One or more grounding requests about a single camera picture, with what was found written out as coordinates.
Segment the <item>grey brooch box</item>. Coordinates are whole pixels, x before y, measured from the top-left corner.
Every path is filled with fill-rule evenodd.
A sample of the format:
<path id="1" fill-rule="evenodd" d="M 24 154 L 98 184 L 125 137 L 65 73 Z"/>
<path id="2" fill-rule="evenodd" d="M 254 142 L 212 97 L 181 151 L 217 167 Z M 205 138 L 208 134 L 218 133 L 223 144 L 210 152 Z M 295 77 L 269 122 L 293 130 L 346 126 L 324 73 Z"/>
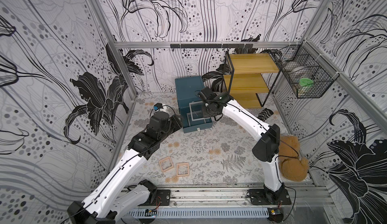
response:
<path id="1" fill-rule="evenodd" d="M 197 112 L 189 112 L 186 114 L 187 119 L 188 119 L 188 125 L 191 126 L 198 126 L 198 125 L 203 125 L 207 123 L 212 123 L 211 118 L 205 118 L 202 114 L 202 112 L 197 111 Z"/>
<path id="2" fill-rule="evenodd" d="M 204 116 L 204 113 L 202 111 L 202 107 L 204 106 L 203 102 L 191 102 L 191 103 L 189 103 L 188 106 L 189 106 L 189 112 L 200 111 L 200 112 L 202 112 L 202 114 Z"/>

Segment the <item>teal drawer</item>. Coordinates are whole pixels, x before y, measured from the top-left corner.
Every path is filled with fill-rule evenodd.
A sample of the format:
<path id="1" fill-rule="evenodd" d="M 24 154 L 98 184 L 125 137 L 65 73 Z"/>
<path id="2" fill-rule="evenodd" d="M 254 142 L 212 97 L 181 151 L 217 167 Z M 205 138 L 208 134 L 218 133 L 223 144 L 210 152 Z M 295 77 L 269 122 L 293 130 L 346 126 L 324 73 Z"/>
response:
<path id="1" fill-rule="evenodd" d="M 204 117 L 202 106 L 204 106 L 202 102 L 191 102 L 186 107 L 179 108 L 184 133 L 212 128 L 213 121 L 211 118 Z"/>

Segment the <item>pink brooch box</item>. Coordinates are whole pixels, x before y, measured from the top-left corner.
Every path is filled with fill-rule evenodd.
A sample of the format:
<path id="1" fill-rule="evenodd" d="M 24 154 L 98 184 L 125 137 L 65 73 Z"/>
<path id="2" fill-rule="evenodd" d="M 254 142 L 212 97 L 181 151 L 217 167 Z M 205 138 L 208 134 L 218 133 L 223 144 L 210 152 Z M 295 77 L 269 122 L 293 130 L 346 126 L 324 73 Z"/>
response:
<path id="1" fill-rule="evenodd" d="M 159 160 L 159 166 L 163 173 L 174 168 L 174 164 L 170 156 Z"/>
<path id="2" fill-rule="evenodd" d="M 177 163 L 176 164 L 176 175 L 178 177 L 187 177 L 189 176 L 189 163 Z"/>

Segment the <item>teal drawer cabinet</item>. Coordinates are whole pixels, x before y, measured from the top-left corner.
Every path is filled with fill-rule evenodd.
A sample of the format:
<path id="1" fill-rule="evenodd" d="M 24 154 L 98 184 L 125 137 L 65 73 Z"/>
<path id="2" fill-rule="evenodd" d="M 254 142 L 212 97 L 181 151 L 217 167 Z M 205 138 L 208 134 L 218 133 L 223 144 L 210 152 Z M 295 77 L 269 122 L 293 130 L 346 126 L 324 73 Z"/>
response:
<path id="1" fill-rule="evenodd" d="M 176 95 L 180 107 L 188 106 L 191 102 L 198 102 L 198 92 L 204 88 L 201 76 L 176 78 Z"/>

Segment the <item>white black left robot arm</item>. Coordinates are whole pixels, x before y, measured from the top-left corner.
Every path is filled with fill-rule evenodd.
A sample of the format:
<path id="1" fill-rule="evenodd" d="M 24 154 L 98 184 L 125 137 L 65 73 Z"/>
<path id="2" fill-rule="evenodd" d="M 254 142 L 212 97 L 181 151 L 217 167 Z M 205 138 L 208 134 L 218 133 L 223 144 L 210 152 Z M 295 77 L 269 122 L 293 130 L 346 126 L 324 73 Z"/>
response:
<path id="1" fill-rule="evenodd" d="M 117 165 L 102 183 L 83 201 L 74 201 L 67 209 L 73 224 L 115 224 L 130 210 L 156 200 L 157 187 L 143 180 L 128 193 L 123 188 L 157 151 L 160 144 L 182 128 L 179 115 L 157 111 L 146 128 L 135 135 Z"/>

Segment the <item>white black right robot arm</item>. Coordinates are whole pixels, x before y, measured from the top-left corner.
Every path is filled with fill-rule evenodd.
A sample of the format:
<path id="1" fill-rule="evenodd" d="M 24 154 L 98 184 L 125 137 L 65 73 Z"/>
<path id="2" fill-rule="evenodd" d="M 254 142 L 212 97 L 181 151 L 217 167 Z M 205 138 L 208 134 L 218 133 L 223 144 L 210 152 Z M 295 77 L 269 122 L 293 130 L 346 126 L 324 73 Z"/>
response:
<path id="1" fill-rule="evenodd" d="M 205 87 L 197 93 L 197 96 L 204 103 L 203 115 L 229 117 L 253 137 L 256 144 L 252 153 L 263 168 L 264 187 L 272 192 L 279 191 L 282 188 L 278 164 L 280 128 L 276 124 L 269 125 L 255 117 L 227 92 L 216 94 L 210 88 Z"/>

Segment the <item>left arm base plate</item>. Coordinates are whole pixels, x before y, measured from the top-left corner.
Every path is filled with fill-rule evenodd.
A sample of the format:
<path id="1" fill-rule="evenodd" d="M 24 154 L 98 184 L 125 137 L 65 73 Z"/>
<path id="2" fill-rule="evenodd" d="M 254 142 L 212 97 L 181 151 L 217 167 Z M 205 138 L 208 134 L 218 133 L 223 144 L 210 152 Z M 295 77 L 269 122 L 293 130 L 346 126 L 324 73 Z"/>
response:
<path id="1" fill-rule="evenodd" d="M 170 189 L 157 189 L 150 193 L 147 201 L 141 206 L 151 206 L 151 207 L 160 207 L 160 206 L 169 206 L 171 198 Z"/>

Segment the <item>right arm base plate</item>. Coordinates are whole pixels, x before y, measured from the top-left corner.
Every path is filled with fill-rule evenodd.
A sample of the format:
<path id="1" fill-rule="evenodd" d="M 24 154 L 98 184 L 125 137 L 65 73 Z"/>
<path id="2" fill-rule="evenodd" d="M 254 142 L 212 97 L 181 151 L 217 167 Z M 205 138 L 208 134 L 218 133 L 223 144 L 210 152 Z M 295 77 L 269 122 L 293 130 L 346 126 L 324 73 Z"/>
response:
<path id="1" fill-rule="evenodd" d="M 277 191 L 272 191 L 266 186 L 263 189 L 249 189 L 247 197 L 252 205 L 291 205 L 292 201 L 284 184 Z"/>

